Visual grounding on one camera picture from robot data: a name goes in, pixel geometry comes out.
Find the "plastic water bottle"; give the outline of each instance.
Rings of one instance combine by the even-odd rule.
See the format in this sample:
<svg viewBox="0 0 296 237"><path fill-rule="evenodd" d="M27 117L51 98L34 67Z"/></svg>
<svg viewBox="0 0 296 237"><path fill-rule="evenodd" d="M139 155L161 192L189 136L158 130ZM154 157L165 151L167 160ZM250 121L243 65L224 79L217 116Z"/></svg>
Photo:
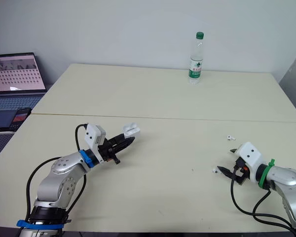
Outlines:
<svg viewBox="0 0 296 237"><path fill-rule="evenodd" d="M189 65L189 82L192 84L199 83L199 77L202 72L202 63L203 63L203 39L204 33L196 33L196 41L192 47L191 61Z"/></svg>

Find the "phone screen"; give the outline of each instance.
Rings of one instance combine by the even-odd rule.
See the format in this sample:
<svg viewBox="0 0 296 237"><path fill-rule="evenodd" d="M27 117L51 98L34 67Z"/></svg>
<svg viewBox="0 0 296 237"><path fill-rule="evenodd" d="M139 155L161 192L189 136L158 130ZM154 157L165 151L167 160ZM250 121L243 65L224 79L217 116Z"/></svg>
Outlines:
<svg viewBox="0 0 296 237"><path fill-rule="evenodd" d="M19 115L16 115L15 117L14 117L14 119L13 119L13 121L12 122L22 122L22 121L24 121L25 119L26 119L26 116L27 116L28 114L19 114Z"/></svg>

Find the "table surface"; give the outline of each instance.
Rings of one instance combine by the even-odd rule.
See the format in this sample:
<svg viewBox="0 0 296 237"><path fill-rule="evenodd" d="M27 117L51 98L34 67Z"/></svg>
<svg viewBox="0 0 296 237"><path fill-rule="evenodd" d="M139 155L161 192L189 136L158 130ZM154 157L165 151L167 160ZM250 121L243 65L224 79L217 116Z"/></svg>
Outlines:
<svg viewBox="0 0 296 237"><path fill-rule="evenodd" d="M30 173L49 158L74 153L74 129L86 122L100 124L108 138L120 134L126 123L137 122L141 136L118 154L119 165L108 162L88 173L86 189L65 230L283 231L240 213L230 198L230 179L212 169L216 165L232 169L236 157L228 151L246 141L262 152L266 162L274 158L278 166L296 168L296 123L57 115L30 115L1 152L0 226L15 227L24 218ZM81 129L79 140L85 149L83 133ZM236 140L228 141L229 134ZM33 179L32 204L50 166ZM264 194L250 181L235 186L236 199L245 210L252 210ZM287 218L275 192L259 211Z"/></svg>
<svg viewBox="0 0 296 237"><path fill-rule="evenodd" d="M34 114L296 122L296 109L270 73L72 64Z"/></svg>

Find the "bottle label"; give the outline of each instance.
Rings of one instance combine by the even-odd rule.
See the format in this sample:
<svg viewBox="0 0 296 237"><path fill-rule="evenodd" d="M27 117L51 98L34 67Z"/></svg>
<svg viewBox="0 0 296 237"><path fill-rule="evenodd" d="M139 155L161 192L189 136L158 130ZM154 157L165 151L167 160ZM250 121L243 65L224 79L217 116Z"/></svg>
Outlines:
<svg viewBox="0 0 296 237"><path fill-rule="evenodd" d="M203 60L195 61L191 59L191 64L188 71L188 75L190 78L199 78L202 71L202 61Z"/></svg>

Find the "green ring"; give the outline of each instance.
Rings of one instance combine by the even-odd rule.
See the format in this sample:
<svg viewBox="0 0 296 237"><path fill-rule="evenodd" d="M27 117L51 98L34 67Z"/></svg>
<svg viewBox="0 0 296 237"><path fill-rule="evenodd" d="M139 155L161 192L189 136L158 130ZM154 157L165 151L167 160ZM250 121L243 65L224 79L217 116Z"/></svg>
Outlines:
<svg viewBox="0 0 296 237"><path fill-rule="evenodd" d="M271 159L271 162L268 164L268 166L264 169L263 174L261 176L259 187L263 189L263 184L265 182L267 173L270 171L271 167L274 166L275 159Z"/></svg>

